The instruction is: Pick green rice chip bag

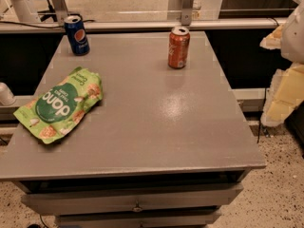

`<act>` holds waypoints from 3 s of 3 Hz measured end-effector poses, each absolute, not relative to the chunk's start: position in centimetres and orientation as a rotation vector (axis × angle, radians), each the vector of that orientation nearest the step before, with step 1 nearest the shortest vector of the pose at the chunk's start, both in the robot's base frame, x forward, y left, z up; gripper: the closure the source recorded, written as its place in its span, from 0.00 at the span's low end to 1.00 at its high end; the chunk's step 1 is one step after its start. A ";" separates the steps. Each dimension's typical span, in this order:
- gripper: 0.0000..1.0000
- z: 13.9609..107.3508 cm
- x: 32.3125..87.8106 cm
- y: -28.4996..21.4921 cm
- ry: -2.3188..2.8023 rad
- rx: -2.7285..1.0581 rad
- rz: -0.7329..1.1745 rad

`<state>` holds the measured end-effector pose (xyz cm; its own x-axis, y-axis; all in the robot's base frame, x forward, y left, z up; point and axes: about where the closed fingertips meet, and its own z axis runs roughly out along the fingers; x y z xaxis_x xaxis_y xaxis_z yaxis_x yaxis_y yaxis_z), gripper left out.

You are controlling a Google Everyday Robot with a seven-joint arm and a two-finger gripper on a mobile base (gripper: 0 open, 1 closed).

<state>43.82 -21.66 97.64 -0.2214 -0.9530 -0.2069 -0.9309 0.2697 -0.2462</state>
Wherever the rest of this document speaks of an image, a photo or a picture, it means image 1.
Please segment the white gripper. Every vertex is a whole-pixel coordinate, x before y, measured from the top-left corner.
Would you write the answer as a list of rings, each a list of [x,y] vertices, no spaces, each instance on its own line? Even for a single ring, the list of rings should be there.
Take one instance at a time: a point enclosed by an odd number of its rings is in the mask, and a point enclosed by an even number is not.
[[[294,62],[288,69],[278,69],[271,81],[261,122],[276,127],[304,102],[304,2],[259,44],[266,49],[281,49],[281,56]]]

